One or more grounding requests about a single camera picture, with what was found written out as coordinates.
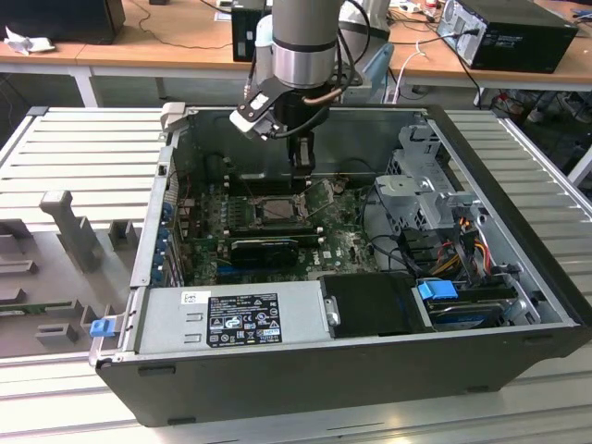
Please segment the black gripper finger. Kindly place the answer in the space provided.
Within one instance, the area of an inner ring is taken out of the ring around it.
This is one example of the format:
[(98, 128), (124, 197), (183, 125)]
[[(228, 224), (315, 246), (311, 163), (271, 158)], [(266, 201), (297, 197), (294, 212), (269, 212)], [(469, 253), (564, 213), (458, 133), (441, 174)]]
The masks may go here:
[(314, 144), (315, 134), (313, 132), (288, 137), (291, 186), (304, 186), (314, 171)]

